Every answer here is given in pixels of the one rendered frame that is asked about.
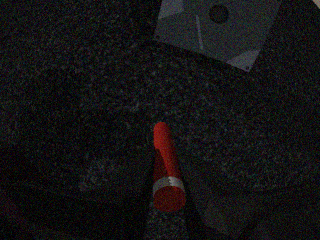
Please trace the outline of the red peg with white band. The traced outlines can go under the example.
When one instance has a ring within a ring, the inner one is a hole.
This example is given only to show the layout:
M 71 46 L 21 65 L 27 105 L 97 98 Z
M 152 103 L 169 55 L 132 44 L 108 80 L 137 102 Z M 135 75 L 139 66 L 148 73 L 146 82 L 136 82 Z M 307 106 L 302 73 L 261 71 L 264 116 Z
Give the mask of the red peg with white band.
M 157 123 L 153 127 L 153 147 L 153 203 L 159 211 L 176 212 L 184 207 L 185 189 L 168 124 Z

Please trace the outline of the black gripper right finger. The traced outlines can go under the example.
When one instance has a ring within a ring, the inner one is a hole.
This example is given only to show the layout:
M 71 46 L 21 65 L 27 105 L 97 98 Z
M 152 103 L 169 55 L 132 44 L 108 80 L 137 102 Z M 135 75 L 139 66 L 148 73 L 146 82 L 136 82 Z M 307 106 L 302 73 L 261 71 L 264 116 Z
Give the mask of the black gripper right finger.
M 320 197 L 317 180 L 256 192 L 217 172 L 187 148 L 177 145 L 176 157 L 189 240 L 247 240 L 260 221 L 313 207 Z

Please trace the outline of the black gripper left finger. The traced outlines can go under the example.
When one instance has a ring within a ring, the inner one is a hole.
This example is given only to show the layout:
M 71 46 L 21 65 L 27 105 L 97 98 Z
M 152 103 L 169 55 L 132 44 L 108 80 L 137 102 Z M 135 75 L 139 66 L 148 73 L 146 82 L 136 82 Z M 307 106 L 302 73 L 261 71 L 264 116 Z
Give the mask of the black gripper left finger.
M 144 240 L 153 189 L 155 147 L 92 191 L 16 181 L 12 197 L 29 225 L 95 240 Z

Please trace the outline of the grey sloped panel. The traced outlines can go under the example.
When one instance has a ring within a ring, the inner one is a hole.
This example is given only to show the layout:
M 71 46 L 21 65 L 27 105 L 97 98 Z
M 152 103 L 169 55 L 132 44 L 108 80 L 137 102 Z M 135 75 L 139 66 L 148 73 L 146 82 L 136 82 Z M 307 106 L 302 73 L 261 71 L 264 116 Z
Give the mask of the grey sloped panel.
M 251 71 L 283 0 L 163 0 L 155 41 Z

